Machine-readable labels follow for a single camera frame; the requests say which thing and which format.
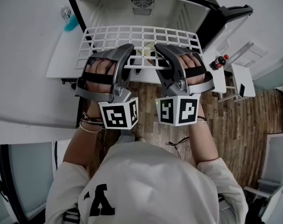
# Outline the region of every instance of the black and white square pattern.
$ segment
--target black and white square pattern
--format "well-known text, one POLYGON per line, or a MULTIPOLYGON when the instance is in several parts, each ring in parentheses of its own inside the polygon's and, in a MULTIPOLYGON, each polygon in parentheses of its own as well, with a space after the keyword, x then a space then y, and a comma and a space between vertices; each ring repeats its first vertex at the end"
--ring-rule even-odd
POLYGON ((131 122, 132 122, 132 125, 134 125, 135 122, 138 120, 138 111, 137 111, 136 100, 131 102, 129 105, 130 105, 131 122))
POLYGON ((160 101, 161 122, 173 124, 173 99, 163 99, 160 101))
POLYGON ((197 99, 181 99, 179 104, 179 124, 196 120, 197 99))
POLYGON ((124 106, 107 106, 103 107, 107 127, 127 127, 126 114, 124 106))

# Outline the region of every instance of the white wire rack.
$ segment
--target white wire rack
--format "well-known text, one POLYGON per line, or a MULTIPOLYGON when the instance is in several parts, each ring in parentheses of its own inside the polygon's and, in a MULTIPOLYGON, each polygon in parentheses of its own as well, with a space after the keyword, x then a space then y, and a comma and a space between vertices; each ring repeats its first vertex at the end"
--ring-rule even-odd
POLYGON ((125 68, 131 69, 168 69, 165 58, 154 48, 157 43, 186 47, 202 55, 198 37, 191 32, 141 26, 87 28, 81 40, 75 69, 83 69, 91 54, 115 49, 127 43, 133 44, 136 50, 136 55, 130 56, 125 65, 125 68))

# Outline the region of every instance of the air vent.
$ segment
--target air vent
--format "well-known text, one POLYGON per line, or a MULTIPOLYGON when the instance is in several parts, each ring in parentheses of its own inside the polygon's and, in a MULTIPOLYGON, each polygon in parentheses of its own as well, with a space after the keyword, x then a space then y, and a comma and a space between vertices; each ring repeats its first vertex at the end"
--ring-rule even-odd
POLYGON ((133 14, 150 16, 154 9, 154 0, 132 0, 133 14))

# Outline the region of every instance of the white bracelet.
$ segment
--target white bracelet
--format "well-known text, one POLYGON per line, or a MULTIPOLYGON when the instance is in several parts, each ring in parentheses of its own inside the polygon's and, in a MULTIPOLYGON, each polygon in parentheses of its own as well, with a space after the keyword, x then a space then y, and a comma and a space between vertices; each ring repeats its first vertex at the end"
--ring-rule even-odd
POLYGON ((82 122, 82 121, 80 121, 79 126, 80 126, 80 128, 82 128, 82 129, 83 129, 84 131, 86 131, 86 132, 89 132, 89 133, 98 133, 98 132, 100 132, 100 131, 102 130, 102 127, 101 127, 101 126, 100 126, 99 130, 95 130, 95 131, 87 130, 87 129, 85 129, 85 128, 82 127, 81 122, 82 122))

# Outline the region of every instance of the white t-shirt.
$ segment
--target white t-shirt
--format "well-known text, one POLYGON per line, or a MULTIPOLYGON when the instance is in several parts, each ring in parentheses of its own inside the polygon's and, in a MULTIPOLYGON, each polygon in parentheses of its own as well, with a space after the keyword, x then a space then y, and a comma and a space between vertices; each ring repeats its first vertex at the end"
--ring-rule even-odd
POLYGON ((133 142, 112 146, 91 180, 82 166, 63 162, 46 223, 243 224, 247 211, 243 190, 221 158, 196 169, 160 147, 133 142))

